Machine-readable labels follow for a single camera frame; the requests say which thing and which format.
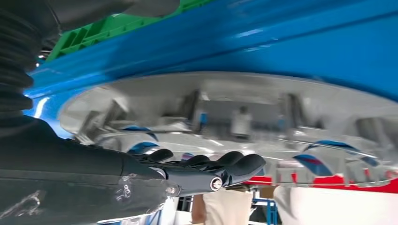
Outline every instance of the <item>person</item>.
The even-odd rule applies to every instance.
[[[397,194],[278,186],[274,200],[283,225],[398,224]]]
[[[246,106],[232,113],[231,133],[239,139],[249,139],[251,132],[252,115]]]
[[[246,225],[249,222],[253,195],[245,190],[221,189],[195,195],[192,205],[194,225]]]

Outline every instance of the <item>blue metal frame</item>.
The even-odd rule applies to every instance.
[[[398,100],[397,24],[396,0],[215,0],[43,64],[25,113],[67,136],[57,113],[92,86],[205,70],[304,77]]]
[[[278,207],[276,202],[269,198],[253,198],[253,202],[265,202],[267,203],[266,210],[266,221],[267,225],[277,225],[278,224]]]
[[[156,225],[160,225],[161,224],[161,214],[162,214],[162,210],[159,210],[153,216],[147,216],[147,218],[145,219],[145,225],[151,225],[156,217],[158,218]]]

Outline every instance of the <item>bolt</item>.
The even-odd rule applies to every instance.
[[[220,190],[221,187],[222,187],[222,181],[220,178],[214,178],[211,181],[211,189],[213,191],[218,191],[218,190]]]
[[[176,193],[176,189],[174,187],[172,187],[172,188],[168,187],[168,188],[166,188],[166,192],[173,195]]]

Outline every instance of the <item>circular metal part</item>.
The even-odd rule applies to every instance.
[[[210,182],[210,188],[213,191],[218,191],[222,188],[222,180],[219,177],[214,177]]]
[[[166,192],[171,194],[171,195],[174,195],[176,193],[176,188],[175,187],[168,187],[168,188],[166,188]]]

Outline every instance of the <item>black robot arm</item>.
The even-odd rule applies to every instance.
[[[43,40],[115,13],[162,16],[179,0],[5,0],[0,3],[0,225],[92,224],[152,212],[168,196],[217,191],[249,179],[265,164],[232,153],[212,162],[159,163],[59,138],[24,116]]]

